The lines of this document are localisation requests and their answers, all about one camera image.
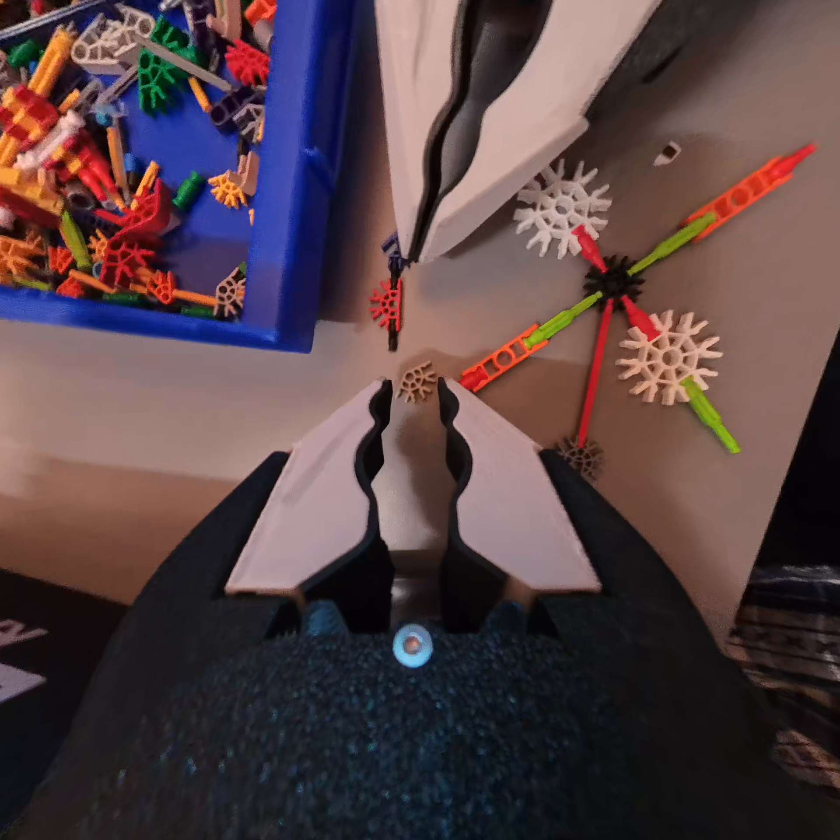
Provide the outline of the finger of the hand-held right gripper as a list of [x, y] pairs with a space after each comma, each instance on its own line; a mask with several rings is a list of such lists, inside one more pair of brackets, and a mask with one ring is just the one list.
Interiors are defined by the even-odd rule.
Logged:
[[577, 140], [656, 1], [464, 2], [423, 163], [418, 260], [447, 254]]
[[376, 1], [379, 51], [396, 230], [402, 254], [427, 261], [438, 201], [435, 143], [457, 98], [467, 2]]

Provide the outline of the red connector with black rod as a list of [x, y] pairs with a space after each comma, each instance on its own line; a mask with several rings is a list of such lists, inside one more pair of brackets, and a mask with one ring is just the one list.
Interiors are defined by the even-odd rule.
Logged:
[[403, 325], [403, 279], [383, 280], [370, 297], [369, 312], [377, 325], [387, 333], [387, 349], [398, 349]]

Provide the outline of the black toy box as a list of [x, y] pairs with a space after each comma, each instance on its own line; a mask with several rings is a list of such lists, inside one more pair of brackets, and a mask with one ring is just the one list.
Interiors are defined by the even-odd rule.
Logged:
[[19, 818], [128, 608], [1, 572], [1, 827]]

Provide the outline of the pile of colourful toy pieces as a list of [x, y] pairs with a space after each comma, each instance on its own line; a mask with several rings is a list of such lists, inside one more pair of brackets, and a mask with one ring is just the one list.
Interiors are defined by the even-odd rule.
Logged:
[[239, 322], [275, 2], [2, 2], [2, 287]]

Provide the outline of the pale grey toy connector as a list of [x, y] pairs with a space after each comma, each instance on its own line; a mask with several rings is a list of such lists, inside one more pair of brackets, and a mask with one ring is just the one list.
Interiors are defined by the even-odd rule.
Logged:
[[431, 360], [407, 368], [399, 382], [395, 398], [406, 404], [423, 403], [432, 395], [438, 374]]

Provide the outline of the toy rod and connector assembly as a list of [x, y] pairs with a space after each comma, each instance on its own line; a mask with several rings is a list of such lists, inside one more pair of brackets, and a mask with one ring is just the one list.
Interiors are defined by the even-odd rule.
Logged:
[[688, 404], [730, 454], [740, 454], [739, 442], [706, 395], [707, 381], [716, 372], [704, 366], [704, 362], [721, 357], [716, 350], [719, 338], [703, 339], [701, 334], [707, 321], [696, 320], [691, 312], [675, 318], [671, 310], [657, 314], [641, 309], [637, 300], [643, 290], [643, 272], [682, 247], [710, 236], [760, 198], [787, 183], [795, 169], [815, 152], [816, 145], [808, 143], [790, 154], [773, 157], [690, 214], [671, 236], [641, 259], [619, 255], [605, 257], [587, 226], [578, 224], [569, 228], [571, 238], [577, 241], [578, 253], [591, 266], [584, 276], [584, 298], [550, 320], [532, 325], [484, 360], [467, 368], [458, 383], [467, 391], [478, 393], [540, 351], [584, 312], [598, 308], [601, 316], [576, 434], [556, 446], [573, 469], [589, 481], [595, 481], [602, 472], [604, 455], [602, 448], [590, 438], [590, 426], [613, 314], [622, 312], [629, 330], [621, 347], [635, 355], [616, 364], [624, 369], [622, 379], [637, 378], [631, 394], [641, 396], [645, 403], [658, 398], [663, 406]]

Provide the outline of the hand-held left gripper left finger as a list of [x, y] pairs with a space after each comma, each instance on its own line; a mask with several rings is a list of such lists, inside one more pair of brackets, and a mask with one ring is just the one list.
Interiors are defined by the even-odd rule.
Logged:
[[332, 602], [352, 632], [391, 624], [393, 563], [372, 481], [393, 385], [374, 380], [292, 447], [226, 582], [227, 595]]

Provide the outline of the blue plastic bin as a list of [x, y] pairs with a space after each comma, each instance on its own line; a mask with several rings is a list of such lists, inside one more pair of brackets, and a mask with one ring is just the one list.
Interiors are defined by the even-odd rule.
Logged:
[[154, 339], [308, 353], [312, 349], [350, 101], [359, 2], [279, 2], [259, 148], [255, 223], [208, 187], [164, 261], [189, 291], [210, 293], [241, 261], [245, 309], [222, 322], [116, 303], [2, 288], [2, 321]]

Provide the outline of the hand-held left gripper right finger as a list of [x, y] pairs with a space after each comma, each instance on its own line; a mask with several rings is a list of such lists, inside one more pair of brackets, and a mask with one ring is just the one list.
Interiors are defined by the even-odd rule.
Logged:
[[544, 596], [600, 594], [543, 447], [452, 378], [438, 404], [455, 482], [438, 574], [447, 631], [478, 632], [504, 603], [528, 624]]

